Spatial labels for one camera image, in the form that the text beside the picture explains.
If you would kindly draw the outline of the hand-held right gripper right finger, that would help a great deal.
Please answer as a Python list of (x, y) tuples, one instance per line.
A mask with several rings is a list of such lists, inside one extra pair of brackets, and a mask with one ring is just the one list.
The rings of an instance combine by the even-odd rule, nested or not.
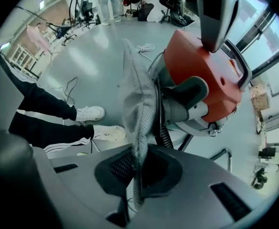
[(163, 197), (146, 198), (129, 229), (247, 229), (268, 210), (248, 184), (212, 160), (156, 145), (182, 166), (178, 183)]

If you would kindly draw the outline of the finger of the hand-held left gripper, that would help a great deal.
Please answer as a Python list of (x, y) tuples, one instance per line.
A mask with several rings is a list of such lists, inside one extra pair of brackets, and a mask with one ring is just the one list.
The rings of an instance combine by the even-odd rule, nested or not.
[(209, 51), (219, 48), (222, 0), (197, 0), (201, 23), (201, 39)]
[(216, 21), (213, 52), (219, 50), (238, 17), (242, 0), (220, 0), (220, 19)]

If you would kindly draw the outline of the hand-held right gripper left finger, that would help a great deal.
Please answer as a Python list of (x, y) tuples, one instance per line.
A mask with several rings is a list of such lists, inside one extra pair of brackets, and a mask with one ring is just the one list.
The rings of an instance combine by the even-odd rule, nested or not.
[(83, 156), (49, 159), (40, 148), (33, 158), (40, 181), (63, 229), (141, 229), (129, 219), (127, 168), (129, 146)]

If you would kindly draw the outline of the red vacuum cleaner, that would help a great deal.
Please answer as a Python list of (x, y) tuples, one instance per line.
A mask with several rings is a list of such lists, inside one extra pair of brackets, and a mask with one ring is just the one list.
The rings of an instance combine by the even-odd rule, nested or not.
[(158, 145), (173, 148), (167, 127), (175, 125), (187, 134), (180, 146), (183, 151), (194, 136), (216, 136), (237, 111), (252, 72), (239, 49), (230, 41), (225, 45), (234, 59), (220, 50), (208, 51), (189, 31), (176, 30), (152, 62)]

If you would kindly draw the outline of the grey vacuum bag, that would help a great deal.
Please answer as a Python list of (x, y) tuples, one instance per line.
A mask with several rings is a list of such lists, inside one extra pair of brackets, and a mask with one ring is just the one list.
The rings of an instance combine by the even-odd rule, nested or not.
[(132, 143), (133, 201), (136, 210), (143, 205), (142, 169), (148, 153), (148, 136), (157, 113), (157, 92), (147, 67), (128, 39), (123, 53), (123, 77), (120, 84), (122, 122)]

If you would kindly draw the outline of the white bag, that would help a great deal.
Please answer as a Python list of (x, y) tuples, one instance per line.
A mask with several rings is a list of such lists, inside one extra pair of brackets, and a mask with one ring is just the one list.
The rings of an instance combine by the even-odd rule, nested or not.
[(154, 6), (153, 9), (149, 12), (147, 16), (147, 22), (161, 22), (164, 14), (162, 13), (161, 9), (157, 6)]

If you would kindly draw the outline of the person's right white shoe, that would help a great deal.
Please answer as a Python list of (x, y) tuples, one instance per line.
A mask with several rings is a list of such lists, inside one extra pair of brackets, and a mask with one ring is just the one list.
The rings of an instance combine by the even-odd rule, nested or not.
[(105, 140), (105, 141), (119, 141), (126, 137), (126, 131), (123, 127), (94, 125), (94, 139)]

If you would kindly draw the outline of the person's white shoe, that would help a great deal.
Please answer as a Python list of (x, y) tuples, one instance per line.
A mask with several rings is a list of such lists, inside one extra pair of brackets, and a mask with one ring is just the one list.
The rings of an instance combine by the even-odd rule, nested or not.
[(105, 141), (119, 141), (126, 137), (126, 131), (123, 127), (94, 125), (94, 139), (105, 140)]
[(100, 106), (86, 106), (82, 109), (76, 110), (76, 121), (85, 122), (85, 121), (99, 121), (105, 116), (105, 110)]

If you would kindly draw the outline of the person's left white shoe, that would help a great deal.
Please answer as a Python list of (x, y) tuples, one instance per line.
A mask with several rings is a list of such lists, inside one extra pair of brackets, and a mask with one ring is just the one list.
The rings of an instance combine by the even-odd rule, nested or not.
[(82, 109), (76, 110), (76, 121), (85, 122), (85, 121), (99, 121), (105, 116), (105, 110), (100, 106), (86, 106)]

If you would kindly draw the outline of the black striped trousers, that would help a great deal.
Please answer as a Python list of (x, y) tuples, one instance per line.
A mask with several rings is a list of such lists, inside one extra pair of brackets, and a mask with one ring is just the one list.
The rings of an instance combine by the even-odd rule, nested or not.
[[(35, 83), (18, 79), (1, 57), (0, 65), (24, 96), (19, 110), (55, 116), (63, 120), (76, 120), (77, 111), (74, 106), (69, 106)], [(92, 125), (55, 124), (19, 112), (15, 113), (9, 132), (24, 138), (33, 147), (42, 148), (47, 153), (62, 151), (70, 146), (86, 145), (94, 137)]]

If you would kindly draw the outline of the brown cardboard box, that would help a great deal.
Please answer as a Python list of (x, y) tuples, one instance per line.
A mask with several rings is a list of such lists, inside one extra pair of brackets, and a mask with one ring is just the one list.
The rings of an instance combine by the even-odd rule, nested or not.
[(269, 97), (266, 92), (251, 93), (251, 101), (257, 111), (262, 111), (270, 108)]

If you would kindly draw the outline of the black and blue office chair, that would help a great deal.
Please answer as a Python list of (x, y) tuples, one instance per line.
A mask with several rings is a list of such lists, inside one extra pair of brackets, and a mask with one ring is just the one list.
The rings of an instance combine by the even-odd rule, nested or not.
[(46, 23), (46, 26), (54, 32), (56, 39), (64, 38), (63, 42), (61, 43), (62, 46), (66, 46), (66, 42), (68, 40), (74, 40), (77, 36), (76, 34), (68, 35), (68, 31), (72, 29), (72, 25), (59, 26), (52, 23)]

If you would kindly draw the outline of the pink cloth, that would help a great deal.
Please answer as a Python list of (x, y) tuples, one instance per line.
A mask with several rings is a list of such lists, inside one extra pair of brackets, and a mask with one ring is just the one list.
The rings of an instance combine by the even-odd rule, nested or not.
[(42, 49), (44, 53), (48, 52), (49, 54), (51, 54), (50, 44), (40, 32), (41, 25), (41, 22), (37, 23), (35, 27), (27, 25), (27, 35), (31, 42), (34, 43), (40, 49)]

